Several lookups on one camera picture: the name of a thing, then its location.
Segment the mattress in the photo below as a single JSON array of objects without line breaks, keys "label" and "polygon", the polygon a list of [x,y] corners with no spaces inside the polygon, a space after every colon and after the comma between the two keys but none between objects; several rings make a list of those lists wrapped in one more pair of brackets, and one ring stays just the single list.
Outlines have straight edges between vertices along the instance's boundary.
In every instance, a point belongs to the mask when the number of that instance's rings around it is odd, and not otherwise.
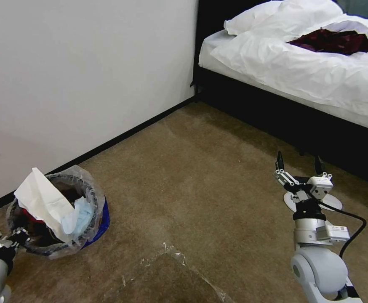
[{"label": "mattress", "polygon": [[261,84],[250,77],[248,77],[245,74],[241,74],[223,63],[221,63],[219,60],[214,58],[211,55],[211,52],[218,46],[221,46],[225,43],[230,42],[232,39],[234,39],[235,36],[228,35],[226,30],[222,30],[220,32],[217,32],[215,34],[212,34],[211,36],[204,39],[201,52],[199,56],[199,66],[211,70],[213,72],[217,72],[219,74],[228,76],[230,78],[242,81],[244,83],[250,84],[252,86],[258,87],[260,89],[269,91],[271,93],[280,95],[282,97],[288,98],[290,100],[293,100],[295,102],[299,102],[303,105],[312,107],[314,109],[320,110],[322,112],[325,112],[327,114],[331,114],[335,117],[342,118],[344,120],[350,121],[355,124],[359,124],[361,126],[368,128],[368,116],[358,114],[356,112],[346,110],[337,106],[332,106],[329,104],[320,104],[317,102],[309,101],[300,97],[293,96],[289,93],[285,93],[283,91],[280,91],[278,89],[274,89],[270,86]]}]

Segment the white duvet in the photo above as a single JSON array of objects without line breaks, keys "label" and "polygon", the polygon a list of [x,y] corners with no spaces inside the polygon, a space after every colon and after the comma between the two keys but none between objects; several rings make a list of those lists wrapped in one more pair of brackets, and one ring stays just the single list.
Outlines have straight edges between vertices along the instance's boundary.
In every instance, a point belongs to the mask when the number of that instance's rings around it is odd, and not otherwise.
[{"label": "white duvet", "polygon": [[211,55],[261,84],[368,116],[368,53],[315,53],[286,43],[331,23],[352,20],[368,27],[368,20],[341,10],[307,10],[300,2],[285,0],[274,15]]}]

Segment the floor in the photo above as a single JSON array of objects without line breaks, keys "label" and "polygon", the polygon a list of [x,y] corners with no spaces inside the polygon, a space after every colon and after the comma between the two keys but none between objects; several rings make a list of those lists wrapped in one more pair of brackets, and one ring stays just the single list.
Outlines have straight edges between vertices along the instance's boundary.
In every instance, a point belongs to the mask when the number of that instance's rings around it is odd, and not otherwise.
[{"label": "floor", "polygon": [[[235,302],[306,302],[289,265],[292,213],[272,175],[278,150],[292,174],[314,173],[312,157],[197,103],[89,159],[81,166],[106,193],[109,230],[73,256],[20,253],[8,279],[12,302],[209,302],[202,276]],[[368,220],[368,183],[331,165],[327,171],[344,209]],[[326,214],[351,231],[359,226]],[[175,268],[160,254],[163,242],[191,266]],[[148,258],[150,270],[138,270]],[[368,302],[368,227],[344,259]],[[197,271],[182,271],[189,267]],[[135,280],[124,287],[125,276]]]}]

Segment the dark red cloth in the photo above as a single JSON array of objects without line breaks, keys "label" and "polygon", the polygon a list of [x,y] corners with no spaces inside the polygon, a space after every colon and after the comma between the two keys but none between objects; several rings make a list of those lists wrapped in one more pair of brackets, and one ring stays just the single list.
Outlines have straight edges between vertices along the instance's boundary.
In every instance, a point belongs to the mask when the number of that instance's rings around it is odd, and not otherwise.
[{"label": "dark red cloth", "polygon": [[332,32],[318,29],[288,43],[321,53],[351,55],[359,51],[368,52],[368,37],[356,31]]}]

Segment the white wall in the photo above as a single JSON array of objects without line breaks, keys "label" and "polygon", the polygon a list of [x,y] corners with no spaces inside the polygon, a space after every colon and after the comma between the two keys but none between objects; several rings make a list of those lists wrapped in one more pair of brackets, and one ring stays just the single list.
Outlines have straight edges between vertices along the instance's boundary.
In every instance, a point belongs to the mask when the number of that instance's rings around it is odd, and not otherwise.
[{"label": "white wall", "polygon": [[0,1],[0,197],[191,97],[196,3]]}]

